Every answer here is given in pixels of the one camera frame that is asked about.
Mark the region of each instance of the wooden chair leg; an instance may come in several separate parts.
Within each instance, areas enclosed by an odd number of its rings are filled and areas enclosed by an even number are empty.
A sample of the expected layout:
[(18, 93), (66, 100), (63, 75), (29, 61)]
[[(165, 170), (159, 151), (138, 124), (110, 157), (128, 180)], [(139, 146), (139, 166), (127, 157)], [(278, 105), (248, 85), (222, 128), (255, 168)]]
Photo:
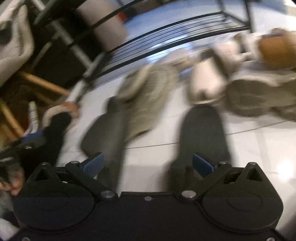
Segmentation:
[(5, 133), (5, 135), (9, 138), (10, 141), (17, 140), (15, 135), (12, 133), (12, 131), (10, 130), (10, 128), (6, 124), (2, 124), (1, 128), (2, 128), (3, 132)]
[(5, 116), (6, 120), (12, 126), (12, 128), (15, 130), (17, 135), (19, 137), (22, 137), (25, 133), (24, 129), (21, 127), (21, 125), (16, 120), (16, 118), (12, 114), (9, 107), (5, 104), (5, 102), (2, 99), (0, 99), (0, 108), (1, 108), (3, 115)]
[(43, 101), (44, 103), (51, 105), (54, 103), (54, 101), (48, 97), (46, 97), (45, 95), (41, 94), (39, 91), (33, 91), (33, 94), (41, 101)]
[(18, 72), (19, 75), (21, 77), (23, 77), (25, 80), (33, 83), (33, 84), (36, 84), (36, 85), (39, 85), (45, 89), (48, 89), (54, 93), (57, 93), (57, 94), (61, 94), (61, 95), (64, 95), (64, 96), (69, 96), (70, 95), (70, 91), (69, 90), (66, 90), (58, 85), (55, 85), (53, 83), (50, 83), (44, 79), (41, 79), (37, 76), (34, 76), (32, 74), (28, 74), (26, 72), (23, 72), (23, 71), (20, 71)]

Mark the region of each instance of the white tile floor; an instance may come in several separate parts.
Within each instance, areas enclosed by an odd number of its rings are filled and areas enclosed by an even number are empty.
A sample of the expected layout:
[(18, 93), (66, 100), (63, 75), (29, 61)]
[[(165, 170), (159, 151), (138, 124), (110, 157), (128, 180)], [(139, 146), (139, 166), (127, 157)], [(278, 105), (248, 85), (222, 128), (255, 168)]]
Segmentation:
[[(214, 11), (211, 1), (200, 1), (198, 8), (193, 2), (183, 0), (182, 7), (176, 7), (175, 2), (134, 18), (127, 24), (130, 37), (146, 32), (150, 27), (155, 28), (160, 23), (176, 21), (176, 18), (184, 15), (189, 17)], [(242, 8), (237, 1), (227, 2), (232, 12), (241, 14)], [(164, 13), (164, 9), (166, 15), (173, 12), (174, 16), (169, 14), (170, 18), (163, 21), (161, 13)], [(253, 4), (252, 10), (257, 31), (267, 32), (274, 27), (296, 28), (294, 17), (287, 17), (259, 4)], [(59, 165), (86, 158), (79, 148), (79, 142), (92, 121), (105, 112), (106, 99), (116, 93), (122, 80), (123, 77), (117, 78), (83, 98), (82, 116), (79, 123), (67, 133)], [(157, 126), (127, 146), (119, 192), (165, 191), (164, 173), (176, 156), (180, 124), (190, 108), (186, 99), (186, 84), (181, 82), (171, 92)], [(285, 121), (272, 113), (257, 118), (240, 117), (226, 111), (220, 114), (235, 166), (243, 167), (250, 161), (261, 166), (284, 202), (284, 213), (278, 230), (290, 237), (294, 228), (290, 229), (288, 223), (295, 220), (296, 216), (296, 123)]]

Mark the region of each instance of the shelf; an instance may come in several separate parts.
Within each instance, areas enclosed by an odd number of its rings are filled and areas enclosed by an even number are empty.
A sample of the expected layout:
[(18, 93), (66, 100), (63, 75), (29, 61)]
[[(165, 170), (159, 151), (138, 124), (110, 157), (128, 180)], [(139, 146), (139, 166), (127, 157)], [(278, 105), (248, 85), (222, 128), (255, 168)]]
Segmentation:
[(198, 39), (250, 29), (224, 12), (181, 20), (142, 34), (110, 51), (111, 59), (98, 75), (103, 76), (130, 63)]

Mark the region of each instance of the tile grout line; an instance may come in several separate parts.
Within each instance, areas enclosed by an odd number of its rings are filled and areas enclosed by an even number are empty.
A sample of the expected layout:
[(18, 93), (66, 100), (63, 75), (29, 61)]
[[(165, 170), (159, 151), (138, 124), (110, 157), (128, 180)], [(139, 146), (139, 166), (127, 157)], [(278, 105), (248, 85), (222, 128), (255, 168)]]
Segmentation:
[(167, 143), (167, 144), (159, 144), (159, 145), (151, 145), (151, 146), (129, 147), (129, 148), (125, 148), (125, 150), (129, 150), (129, 149), (137, 149), (137, 148), (146, 148), (146, 147), (154, 147), (154, 146), (168, 146), (168, 145), (173, 145), (173, 144), (178, 144), (178, 143), (179, 143), (179, 142)]
[(255, 135), (256, 135), (256, 139), (257, 139), (259, 150), (260, 150), (260, 156), (261, 156), (261, 160), (264, 168), (263, 171), (269, 172), (271, 170), (271, 165), (270, 165), (270, 157), (268, 153), (265, 136), (261, 129), (256, 130)]
[[(276, 175), (280, 175), (278, 172), (264, 172), (264, 174), (276, 174)], [(296, 177), (291, 177), (289, 178), (289, 180), (296, 180)]]
[(288, 121), (287, 121), (287, 120), (284, 120), (284, 121), (281, 121), (281, 122), (278, 122), (278, 123), (269, 124), (269, 125), (266, 125), (266, 126), (257, 127), (257, 128), (250, 129), (250, 130), (239, 131), (239, 132), (235, 132), (235, 133), (231, 133), (231, 134), (225, 134), (225, 135), (226, 135), (226, 136), (230, 136), (230, 135), (240, 134), (240, 133), (244, 133), (244, 132), (248, 132), (248, 131), (256, 131), (256, 130), (260, 130), (260, 129), (262, 129), (262, 128), (275, 126), (275, 125), (282, 124), (282, 123), (285, 123), (285, 122), (288, 122)]
[[(250, 129), (250, 130), (246, 130), (246, 131), (239, 131), (239, 132), (235, 132), (235, 133), (231, 133), (231, 134), (225, 134), (225, 135), (230, 136), (230, 135), (245, 133), (245, 132), (249, 132), (249, 131), (256, 131), (256, 130), (260, 130), (260, 129), (265, 128), (265, 127), (275, 126), (275, 125), (282, 124), (282, 123), (285, 123), (285, 122), (287, 122), (287, 120), (284, 120), (284, 121), (281, 121), (281, 122), (278, 122), (278, 123), (274, 123), (274, 124), (270, 124), (270, 125), (266, 125), (266, 126), (262, 126), (262, 127), (258, 127), (258, 128), (254, 128), (254, 129)], [(129, 148), (125, 148), (125, 150), (137, 149), (137, 148), (145, 148), (145, 147), (154, 147), (154, 146), (166, 146), (166, 145), (173, 145), (173, 144), (178, 144), (178, 143), (179, 142), (159, 144), (159, 145), (150, 145), (150, 146), (129, 147)]]

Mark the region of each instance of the brown bag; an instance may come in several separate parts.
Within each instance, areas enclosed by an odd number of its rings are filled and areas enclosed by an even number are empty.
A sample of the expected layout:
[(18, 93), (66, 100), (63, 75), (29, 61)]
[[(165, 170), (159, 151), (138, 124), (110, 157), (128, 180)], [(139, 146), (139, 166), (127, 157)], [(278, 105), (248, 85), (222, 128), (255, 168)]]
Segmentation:
[(263, 62), (269, 69), (296, 67), (296, 35), (280, 30), (276, 34), (263, 35), (258, 42)]

